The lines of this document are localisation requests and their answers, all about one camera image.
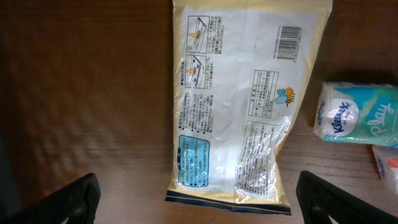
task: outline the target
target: instruction diagram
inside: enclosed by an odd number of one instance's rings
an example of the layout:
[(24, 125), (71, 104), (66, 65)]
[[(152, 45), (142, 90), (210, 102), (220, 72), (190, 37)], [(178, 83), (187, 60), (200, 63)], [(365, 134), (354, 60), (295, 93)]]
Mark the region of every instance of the instruction diagram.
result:
[(207, 51), (209, 16), (188, 16), (187, 52)]
[(204, 89), (206, 86), (206, 56), (187, 55), (185, 64), (185, 87)]

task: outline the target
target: brown wooden surface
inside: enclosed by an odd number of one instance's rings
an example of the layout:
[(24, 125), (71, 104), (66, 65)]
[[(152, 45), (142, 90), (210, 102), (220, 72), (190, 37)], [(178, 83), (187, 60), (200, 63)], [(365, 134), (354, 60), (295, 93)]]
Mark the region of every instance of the brown wooden surface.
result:
[(164, 202), (172, 171), (172, 9), (157, 1), (0, 3), (1, 132), (24, 205), (94, 172), (96, 223), (303, 223), (309, 170), (398, 216), (370, 146), (312, 133), (320, 82), (397, 83), (398, 1), (335, 0), (294, 130), (277, 158), (292, 216)]

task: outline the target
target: teal packaging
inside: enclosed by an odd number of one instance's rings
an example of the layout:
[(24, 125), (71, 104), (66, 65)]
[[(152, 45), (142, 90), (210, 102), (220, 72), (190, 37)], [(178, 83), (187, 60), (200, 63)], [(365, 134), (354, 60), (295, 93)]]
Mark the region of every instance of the teal packaging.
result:
[(398, 147), (398, 86), (322, 83), (314, 133), (324, 141)]

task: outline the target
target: plastic bag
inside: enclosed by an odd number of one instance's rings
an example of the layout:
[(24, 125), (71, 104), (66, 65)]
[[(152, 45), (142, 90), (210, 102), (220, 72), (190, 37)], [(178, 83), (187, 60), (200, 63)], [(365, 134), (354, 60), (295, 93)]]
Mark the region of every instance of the plastic bag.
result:
[(398, 195), (398, 147), (373, 146), (380, 176), (387, 188)]
[(174, 0), (167, 201), (290, 215), (275, 156), (299, 111), (331, 5)]

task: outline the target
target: black object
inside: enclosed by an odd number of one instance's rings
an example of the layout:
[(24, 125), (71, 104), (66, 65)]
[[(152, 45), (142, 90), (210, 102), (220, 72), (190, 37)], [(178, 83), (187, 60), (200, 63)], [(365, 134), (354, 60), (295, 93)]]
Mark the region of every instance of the black object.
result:
[(87, 174), (1, 224), (92, 224), (100, 197), (95, 174)]
[(398, 218), (362, 201), (309, 171), (302, 171), (296, 194), (305, 224), (398, 223)]

